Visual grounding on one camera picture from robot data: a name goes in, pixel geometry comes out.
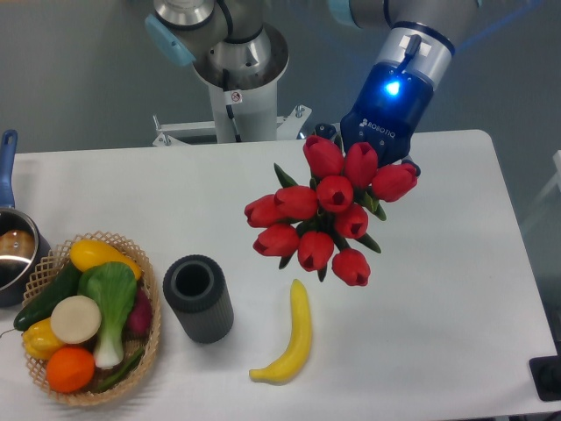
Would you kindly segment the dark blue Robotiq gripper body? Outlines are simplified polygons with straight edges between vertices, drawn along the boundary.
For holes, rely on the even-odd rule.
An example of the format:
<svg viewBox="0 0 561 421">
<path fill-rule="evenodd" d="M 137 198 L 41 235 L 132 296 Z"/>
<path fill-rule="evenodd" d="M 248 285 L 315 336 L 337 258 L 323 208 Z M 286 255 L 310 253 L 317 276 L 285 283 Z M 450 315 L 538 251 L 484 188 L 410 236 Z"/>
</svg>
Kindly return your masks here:
<svg viewBox="0 0 561 421">
<path fill-rule="evenodd" d="M 413 133 L 430 100 L 432 86 L 399 73 L 388 63 L 373 66 L 351 110 L 340 121 L 344 150 L 368 143 L 384 167 L 408 156 Z"/>
</svg>

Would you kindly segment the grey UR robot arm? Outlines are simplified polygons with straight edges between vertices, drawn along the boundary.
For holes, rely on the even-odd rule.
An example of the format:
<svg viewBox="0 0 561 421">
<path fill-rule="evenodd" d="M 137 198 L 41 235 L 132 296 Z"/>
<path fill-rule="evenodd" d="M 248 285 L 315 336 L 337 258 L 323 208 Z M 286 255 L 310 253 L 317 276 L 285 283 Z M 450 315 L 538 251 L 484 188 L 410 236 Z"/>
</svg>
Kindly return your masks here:
<svg viewBox="0 0 561 421">
<path fill-rule="evenodd" d="M 478 1 L 331 1 L 343 25 L 381 23 L 389 34 L 351 110 L 344 148 L 365 142 L 386 166 L 404 161 L 410 140 L 480 8 Z M 153 43 L 206 83 L 217 140 L 277 140 L 277 82 L 288 46 L 263 19 L 260 1 L 157 1 L 146 17 Z"/>
</svg>

